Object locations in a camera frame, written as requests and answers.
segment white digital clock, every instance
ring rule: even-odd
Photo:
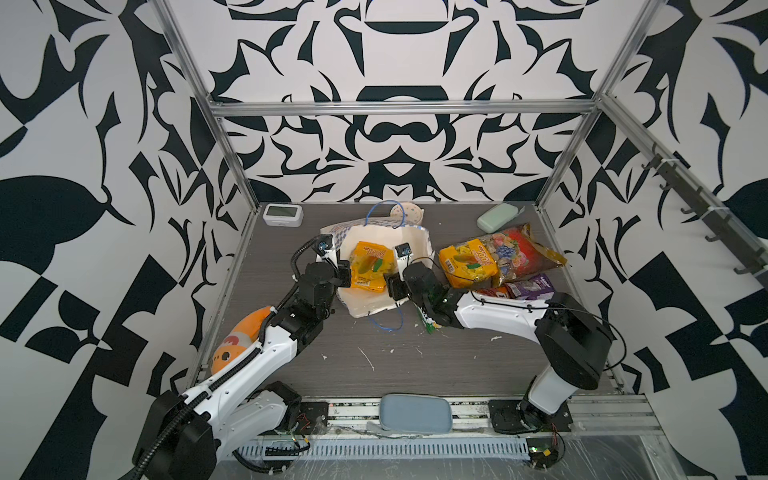
[[[264,208],[264,223],[271,227],[298,227],[304,218],[300,205],[267,204]]]

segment yellow snack bag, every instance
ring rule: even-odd
[[[395,253],[383,245],[358,242],[349,262],[353,288],[381,293],[386,288],[384,274],[395,270]]]
[[[496,262],[477,239],[440,250],[440,266],[454,288],[467,288],[498,273]]]

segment gray pad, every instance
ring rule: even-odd
[[[453,427],[451,405],[428,395],[390,393],[379,405],[382,427],[404,433],[448,433]]]

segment white plastic bag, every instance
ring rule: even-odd
[[[409,223],[407,219],[402,217],[370,218],[373,209],[387,201],[394,200],[385,200],[374,205],[366,218],[337,223],[320,230],[320,233],[333,235],[332,259],[336,259],[336,250],[338,250],[341,260],[349,260],[349,256],[357,243],[363,241],[377,243],[393,250],[402,243],[408,243],[411,246],[411,258],[432,258],[434,256],[432,244],[429,241],[429,232],[424,227]],[[406,298],[396,303],[389,296],[388,291],[374,293],[357,288],[340,288],[339,299],[346,305],[349,314],[354,318],[390,310],[408,301]]]

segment purple box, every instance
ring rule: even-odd
[[[517,300],[549,300],[554,296],[554,287],[543,273],[505,285],[512,298]]]

